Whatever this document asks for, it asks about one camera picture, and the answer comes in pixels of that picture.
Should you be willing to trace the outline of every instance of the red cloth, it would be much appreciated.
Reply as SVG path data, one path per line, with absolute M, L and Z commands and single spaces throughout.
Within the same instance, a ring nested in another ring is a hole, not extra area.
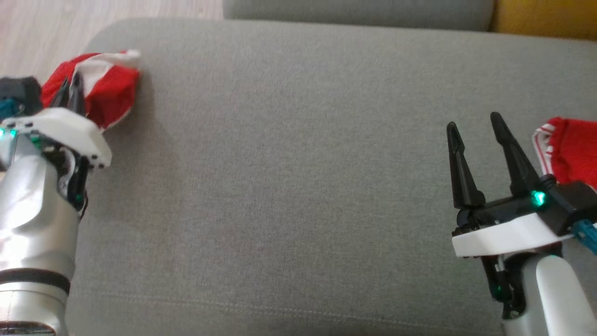
M 560 183 L 581 180 L 597 188 L 597 123 L 553 118 L 553 174 Z
M 553 118 L 533 136 L 543 173 L 558 182 L 583 181 L 597 188 L 597 123 Z
M 75 71 L 85 89 L 87 118 L 101 129 L 107 129 L 124 118 L 134 103 L 139 70 L 139 53 L 134 50 L 119 54 L 91 53 L 62 63 L 42 88 L 42 102 L 48 106 L 66 77 Z

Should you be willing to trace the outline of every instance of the gray couch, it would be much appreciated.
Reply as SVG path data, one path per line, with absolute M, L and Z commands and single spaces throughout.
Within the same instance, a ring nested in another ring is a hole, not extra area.
M 597 45 L 281 22 L 135 19 L 136 108 L 106 133 L 67 309 L 75 335 L 499 335 L 454 256 L 445 126 L 508 195 L 489 113 L 536 164 L 550 117 L 595 118 Z M 565 254 L 595 308 L 595 259 Z

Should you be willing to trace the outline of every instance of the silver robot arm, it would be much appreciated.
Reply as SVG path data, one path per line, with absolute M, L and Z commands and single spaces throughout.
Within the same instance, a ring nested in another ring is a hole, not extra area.
M 504 318 L 507 336 L 597 335 L 597 322 L 576 274 L 555 255 L 530 255 L 517 272 L 522 313 Z
M 68 335 L 84 182 L 90 167 L 108 166 L 111 157 L 95 124 L 64 108 L 3 122 L 0 335 Z

